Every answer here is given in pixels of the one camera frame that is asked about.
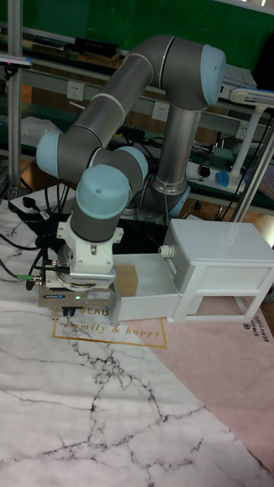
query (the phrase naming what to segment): white lamp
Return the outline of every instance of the white lamp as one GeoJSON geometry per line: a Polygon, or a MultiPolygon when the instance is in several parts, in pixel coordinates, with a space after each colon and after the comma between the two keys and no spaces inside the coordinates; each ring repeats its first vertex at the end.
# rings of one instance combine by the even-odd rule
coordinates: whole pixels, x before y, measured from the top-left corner
{"type": "MultiPolygon", "coordinates": [[[[255,106],[247,127],[247,133],[231,172],[219,171],[216,174],[217,184],[222,189],[225,189],[225,191],[232,191],[234,193],[240,182],[241,168],[253,140],[260,117],[266,108],[274,107],[274,91],[257,90],[256,88],[235,88],[230,92],[229,99],[235,103],[255,106]]],[[[245,184],[242,182],[238,192],[244,191],[244,186],[245,184]]]]}

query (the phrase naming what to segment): wall socket panel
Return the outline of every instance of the wall socket panel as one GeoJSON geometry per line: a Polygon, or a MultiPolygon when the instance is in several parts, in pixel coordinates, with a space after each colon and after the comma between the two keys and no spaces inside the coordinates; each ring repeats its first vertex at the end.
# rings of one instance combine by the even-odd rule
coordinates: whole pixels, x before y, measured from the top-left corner
{"type": "Polygon", "coordinates": [[[240,140],[244,140],[244,137],[247,133],[247,127],[248,126],[249,126],[249,122],[244,122],[244,120],[241,120],[235,138],[239,138],[240,140]]]}
{"type": "Polygon", "coordinates": [[[69,100],[83,101],[84,83],[79,83],[77,81],[68,81],[67,98],[69,98],[69,100]]]}
{"type": "Polygon", "coordinates": [[[169,107],[170,106],[168,103],[159,103],[158,101],[155,101],[155,105],[153,108],[151,118],[154,120],[160,120],[162,122],[167,122],[169,107]]]}

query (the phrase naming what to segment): green wall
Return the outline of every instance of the green wall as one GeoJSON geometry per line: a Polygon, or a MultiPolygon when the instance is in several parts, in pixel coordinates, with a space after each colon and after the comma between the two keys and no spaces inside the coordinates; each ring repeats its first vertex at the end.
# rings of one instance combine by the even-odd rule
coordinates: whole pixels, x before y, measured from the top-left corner
{"type": "MultiPolygon", "coordinates": [[[[0,0],[0,21],[7,21],[7,4],[0,0]]],[[[252,69],[274,16],[214,0],[24,0],[24,26],[121,49],[168,33],[219,47],[227,63],[252,69]]]]}

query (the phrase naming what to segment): light blue joint cap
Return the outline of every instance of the light blue joint cap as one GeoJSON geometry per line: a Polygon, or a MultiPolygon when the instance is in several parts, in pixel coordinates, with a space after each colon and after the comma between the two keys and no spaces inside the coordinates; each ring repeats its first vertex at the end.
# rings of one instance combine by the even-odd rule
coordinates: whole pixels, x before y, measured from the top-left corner
{"type": "Polygon", "coordinates": [[[208,105],[216,103],[225,73],[225,54],[206,44],[201,55],[201,84],[208,105]]]}
{"type": "Polygon", "coordinates": [[[143,182],[145,181],[145,177],[148,173],[148,162],[147,162],[145,156],[143,155],[143,153],[140,150],[136,149],[135,147],[120,147],[119,149],[115,150],[115,152],[118,152],[118,151],[128,152],[137,160],[137,162],[140,166],[140,169],[142,171],[142,184],[143,184],[143,182]]]}
{"type": "Polygon", "coordinates": [[[189,195],[189,192],[190,192],[190,186],[187,186],[186,187],[186,191],[184,192],[184,194],[182,195],[180,201],[176,204],[176,206],[174,206],[174,208],[172,208],[172,210],[169,212],[169,215],[170,216],[174,216],[174,217],[177,217],[186,201],[186,198],[187,196],[189,195]]]}
{"type": "Polygon", "coordinates": [[[47,132],[37,146],[37,164],[45,173],[59,179],[57,150],[61,132],[47,132]]]}
{"type": "Polygon", "coordinates": [[[76,190],[79,208],[97,220],[117,216],[129,201],[129,181],[119,169],[106,164],[90,166],[76,190]]]}

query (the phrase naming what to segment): white marble surface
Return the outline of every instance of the white marble surface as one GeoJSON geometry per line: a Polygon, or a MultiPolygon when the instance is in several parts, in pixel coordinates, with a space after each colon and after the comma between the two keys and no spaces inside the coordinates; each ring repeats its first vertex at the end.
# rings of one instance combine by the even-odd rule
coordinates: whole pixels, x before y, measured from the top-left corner
{"type": "MultiPolygon", "coordinates": [[[[1,233],[33,243],[18,223],[0,207],[1,233]]],[[[17,273],[34,256],[0,243],[17,273]]],[[[35,291],[1,269],[0,279],[1,487],[274,485],[150,349],[53,339],[54,313],[35,291]]]]}

